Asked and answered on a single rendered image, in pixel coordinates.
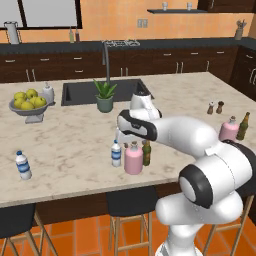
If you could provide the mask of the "hob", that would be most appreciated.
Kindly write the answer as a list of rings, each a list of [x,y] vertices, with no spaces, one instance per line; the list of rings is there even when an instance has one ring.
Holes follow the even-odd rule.
[[[104,40],[108,47],[138,47],[140,42],[137,40]]]

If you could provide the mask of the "dark brown base cupboards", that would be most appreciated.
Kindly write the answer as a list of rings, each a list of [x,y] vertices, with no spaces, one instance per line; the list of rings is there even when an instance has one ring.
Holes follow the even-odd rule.
[[[192,72],[210,72],[227,82],[237,50],[212,40],[200,45],[153,40],[110,47],[105,57],[100,42],[0,44],[0,83]]]

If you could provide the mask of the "dark wall cupboard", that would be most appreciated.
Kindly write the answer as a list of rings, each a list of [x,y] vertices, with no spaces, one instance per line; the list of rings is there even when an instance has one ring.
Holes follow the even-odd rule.
[[[198,0],[197,9],[212,13],[256,13],[256,0]]]

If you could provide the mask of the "utensil pot with tools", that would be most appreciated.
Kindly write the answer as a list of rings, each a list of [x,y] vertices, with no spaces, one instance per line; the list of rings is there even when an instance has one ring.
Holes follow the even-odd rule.
[[[235,40],[241,40],[242,35],[243,35],[243,31],[244,31],[244,27],[247,25],[247,23],[245,22],[245,19],[244,19],[243,21],[238,20],[236,24],[237,24],[237,29],[236,29],[236,32],[235,32],[234,39]]]

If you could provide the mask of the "window with black frame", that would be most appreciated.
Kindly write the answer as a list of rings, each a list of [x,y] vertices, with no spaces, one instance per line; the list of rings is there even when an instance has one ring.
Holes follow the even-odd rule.
[[[5,22],[22,30],[81,29],[80,0],[0,0],[0,28]]]

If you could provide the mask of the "grey tap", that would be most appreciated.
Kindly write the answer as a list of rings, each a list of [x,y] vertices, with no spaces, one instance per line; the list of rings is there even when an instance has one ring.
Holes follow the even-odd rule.
[[[109,54],[108,46],[106,41],[102,42],[102,65],[106,66],[106,82],[110,85],[110,64],[109,64]]]

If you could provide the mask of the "dark brown side cupboards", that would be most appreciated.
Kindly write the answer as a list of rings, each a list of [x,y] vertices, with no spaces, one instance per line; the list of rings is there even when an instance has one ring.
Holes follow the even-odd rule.
[[[256,39],[243,39],[238,45],[229,84],[256,101]]]

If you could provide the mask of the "dark sink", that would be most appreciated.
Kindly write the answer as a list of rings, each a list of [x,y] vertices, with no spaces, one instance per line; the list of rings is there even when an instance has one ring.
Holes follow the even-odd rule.
[[[114,90],[113,101],[130,101],[137,91],[150,94],[150,91],[141,79],[111,80],[111,85],[117,85]],[[62,106],[96,104],[98,89],[93,81],[64,83],[62,91]]]

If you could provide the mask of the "plastic water bottle blue label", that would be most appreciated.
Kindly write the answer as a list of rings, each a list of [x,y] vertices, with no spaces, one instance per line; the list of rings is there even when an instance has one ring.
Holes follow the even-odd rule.
[[[115,140],[113,145],[111,146],[111,159],[112,159],[112,165],[114,167],[119,167],[121,165],[121,156],[122,156],[122,149],[118,144],[118,141]]]
[[[16,152],[16,166],[18,168],[20,177],[23,180],[29,180],[32,177],[32,172],[27,157],[21,150]]]

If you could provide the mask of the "potted green plant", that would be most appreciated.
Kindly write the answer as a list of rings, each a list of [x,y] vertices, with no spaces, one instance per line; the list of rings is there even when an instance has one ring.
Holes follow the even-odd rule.
[[[108,82],[94,81],[94,84],[98,90],[96,95],[97,108],[102,113],[109,113],[113,109],[113,96],[114,90],[117,85],[111,86]]]

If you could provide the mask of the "green amber glass bottle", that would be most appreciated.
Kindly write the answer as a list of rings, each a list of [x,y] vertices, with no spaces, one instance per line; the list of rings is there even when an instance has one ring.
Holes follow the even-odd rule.
[[[236,135],[236,139],[242,141],[245,137],[246,131],[248,129],[248,120],[249,120],[250,113],[247,112],[239,125],[239,130]]]
[[[149,140],[143,142],[143,165],[148,166],[150,164],[151,145]]]

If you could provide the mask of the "grey fruit bowl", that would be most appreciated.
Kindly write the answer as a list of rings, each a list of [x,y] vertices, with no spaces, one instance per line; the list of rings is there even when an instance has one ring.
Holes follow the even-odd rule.
[[[9,102],[9,109],[19,116],[25,117],[25,123],[40,123],[44,119],[44,112],[50,106],[50,103],[47,103],[45,106],[32,110],[21,110],[14,106],[14,100]]]

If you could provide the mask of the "dark wall shelf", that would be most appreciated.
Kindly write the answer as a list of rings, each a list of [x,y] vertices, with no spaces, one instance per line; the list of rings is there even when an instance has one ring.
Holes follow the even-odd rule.
[[[147,9],[147,12],[152,14],[205,14],[207,11],[198,9]]]

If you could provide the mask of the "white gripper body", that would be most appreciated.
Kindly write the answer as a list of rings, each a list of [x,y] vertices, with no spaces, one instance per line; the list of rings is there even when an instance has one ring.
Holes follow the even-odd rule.
[[[115,140],[119,144],[131,143],[134,140],[134,136],[133,135],[125,135],[122,131],[119,130],[119,128],[116,128]]]

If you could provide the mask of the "white soap dispenser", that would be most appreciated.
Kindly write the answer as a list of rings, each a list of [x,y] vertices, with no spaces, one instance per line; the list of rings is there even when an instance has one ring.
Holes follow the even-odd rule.
[[[49,85],[48,82],[45,83],[45,86],[43,88],[43,93],[47,96],[48,103],[50,105],[54,104],[54,89],[52,86]]]

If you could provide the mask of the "pink glass bottle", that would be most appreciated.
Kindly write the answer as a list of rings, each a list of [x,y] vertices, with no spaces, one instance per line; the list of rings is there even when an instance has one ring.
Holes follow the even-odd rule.
[[[228,122],[224,122],[219,132],[219,140],[232,140],[236,139],[239,130],[239,125],[236,123],[236,117],[231,116]]]
[[[124,169],[130,175],[137,175],[143,169],[143,151],[136,141],[125,150]]]

